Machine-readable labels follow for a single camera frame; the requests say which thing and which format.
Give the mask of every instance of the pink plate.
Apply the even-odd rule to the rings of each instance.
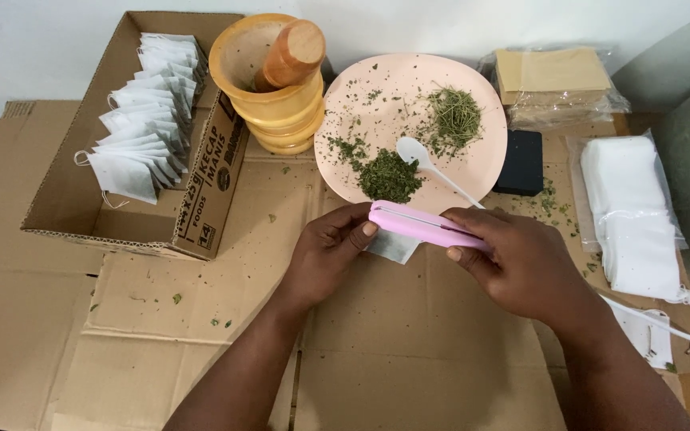
[[[369,159],[377,156],[380,148],[395,150],[402,132],[415,136],[416,128],[422,126],[420,121],[428,121],[430,108],[423,98],[447,85],[469,91],[478,103],[483,138],[471,141],[452,159],[431,154],[430,160],[476,200],[486,196],[502,171],[508,144],[502,103],[492,85],[474,69],[426,54],[387,54],[359,61],[329,87],[315,152],[318,169],[331,189],[349,202],[369,201],[358,186],[358,174],[339,161],[340,150],[329,149],[328,137],[340,136],[350,142],[360,137],[371,145]],[[421,171],[419,175],[427,181],[411,196],[410,208],[438,214],[453,206],[471,205],[432,172]]]

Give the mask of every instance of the white plastic spoon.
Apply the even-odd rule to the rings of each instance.
[[[478,203],[477,200],[474,200],[468,193],[465,193],[465,190],[462,190],[454,183],[454,181],[451,181],[446,175],[442,174],[438,168],[436,168],[436,165],[430,161],[427,150],[418,140],[409,136],[400,138],[398,139],[398,142],[396,142],[396,151],[398,151],[398,155],[401,156],[401,160],[404,162],[411,163],[415,160],[419,160],[419,165],[417,166],[419,169],[431,170],[435,172],[437,176],[446,181],[446,183],[449,184],[454,190],[457,190],[459,194],[465,196],[466,200],[470,201],[470,203],[477,206],[481,210],[485,210],[483,205]]]

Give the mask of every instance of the pink heat sealer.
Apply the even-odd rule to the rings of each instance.
[[[405,205],[378,200],[372,204],[369,220],[380,229],[411,236],[420,241],[451,247],[460,245],[491,253],[492,249],[480,238],[454,221],[440,215],[412,210]]]

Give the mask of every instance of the hand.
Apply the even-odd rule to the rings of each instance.
[[[491,258],[466,247],[450,247],[446,255],[470,272],[506,311],[541,320],[556,330],[608,309],[574,266],[561,234],[552,226],[501,210],[451,208],[441,216],[492,247]]]
[[[278,289],[296,307],[312,308],[331,295],[350,263],[377,233],[368,221],[371,202],[343,206],[311,221],[302,230]]]

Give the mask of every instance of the empty tea bags stack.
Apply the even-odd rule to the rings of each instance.
[[[593,139],[582,152],[603,270],[615,291],[690,304],[657,162],[647,136]]]
[[[113,109],[100,116],[110,136],[74,160],[92,166],[104,199],[111,192],[156,204],[157,190],[174,187],[188,171],[193,98],[207,64],[188,35],[143,33],[137,55],[143,70],[111,91]]]

